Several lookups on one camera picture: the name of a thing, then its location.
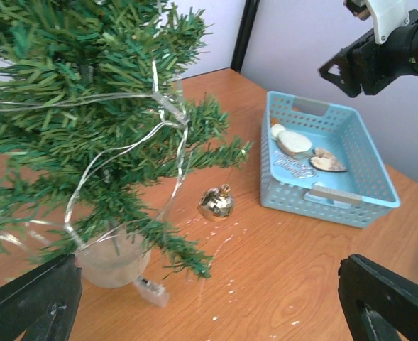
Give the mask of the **clear battery box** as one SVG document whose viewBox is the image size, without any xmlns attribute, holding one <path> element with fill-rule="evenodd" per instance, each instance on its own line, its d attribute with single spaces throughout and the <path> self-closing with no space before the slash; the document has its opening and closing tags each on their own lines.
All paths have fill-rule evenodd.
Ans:
<svg viewBox="0 0 418 341">
<path fill-rule="evenodd" d="M 148 280 L 143 276 L 138 276 L 133 283 L 141 298 L 160 308 L 164 308 L 168 304 L 170 294 L 162 284 Z"/>
</svg>

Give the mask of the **brown pinecone ornament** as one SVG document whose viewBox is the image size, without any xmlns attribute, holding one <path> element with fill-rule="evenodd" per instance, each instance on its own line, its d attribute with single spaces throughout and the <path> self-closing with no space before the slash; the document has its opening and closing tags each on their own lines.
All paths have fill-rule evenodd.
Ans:
<svg viewBox="0 0 418 341">
<path fill-rule="evenodd" d="M 309 159 L 309 163 L 319 171 L 332 173 L 344 173 L 348 171 L 347 167 L 325 148 L 315 148 L 314 155 Z"/>
</svg>

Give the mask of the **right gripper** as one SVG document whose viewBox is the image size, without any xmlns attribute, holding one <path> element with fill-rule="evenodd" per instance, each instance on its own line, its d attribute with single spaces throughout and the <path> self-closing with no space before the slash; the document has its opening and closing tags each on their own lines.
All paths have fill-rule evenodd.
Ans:
<svg viewBox="0 0 418 341">
<path fill-rule="evenodd" d="M 341 49 L 325 62 L 319 75 L 350 98 L 361 93 L 376 95 L 398 77 L 413 74 L 411 40 L 410 28 L 397 28 L 385 43 L 377 44 L 370 29 L 349 49 Z"/>
</svg>

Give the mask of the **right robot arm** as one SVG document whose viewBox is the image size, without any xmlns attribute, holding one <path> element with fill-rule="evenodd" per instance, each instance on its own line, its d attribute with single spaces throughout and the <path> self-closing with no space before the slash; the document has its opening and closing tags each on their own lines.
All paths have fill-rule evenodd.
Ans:
<svg viewBox="0 0 418 341">
<path fill-rule="evenodd" d="M 377 95 L 401 76 L 418 77 L 418 13 L 382 45 L 369 30 L 319 68 L 319 75 L 349 97 Z"/>
</svg>

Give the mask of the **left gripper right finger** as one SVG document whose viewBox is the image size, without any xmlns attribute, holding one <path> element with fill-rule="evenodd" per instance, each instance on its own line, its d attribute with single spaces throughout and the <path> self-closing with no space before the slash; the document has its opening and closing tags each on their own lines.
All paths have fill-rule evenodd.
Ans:
<svg viewBox="0 0 418 341">
<path fill-rule="evenodd" d="M 343 259 L 338 275 L 354 340 L 418 340 L 418 284 L 360 254 Z"/>
</svg>

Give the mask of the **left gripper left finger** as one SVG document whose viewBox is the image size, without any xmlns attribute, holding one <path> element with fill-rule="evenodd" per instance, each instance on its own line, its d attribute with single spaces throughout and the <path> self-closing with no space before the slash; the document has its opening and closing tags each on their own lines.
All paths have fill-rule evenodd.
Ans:
<svg viewBox="0 0 418 341">
<path fill-rule="evenodd" d="M 75 255 L 60 255 L 0 287 L 0 340 L 68 340 L 82 296 Z"/>
</svg>

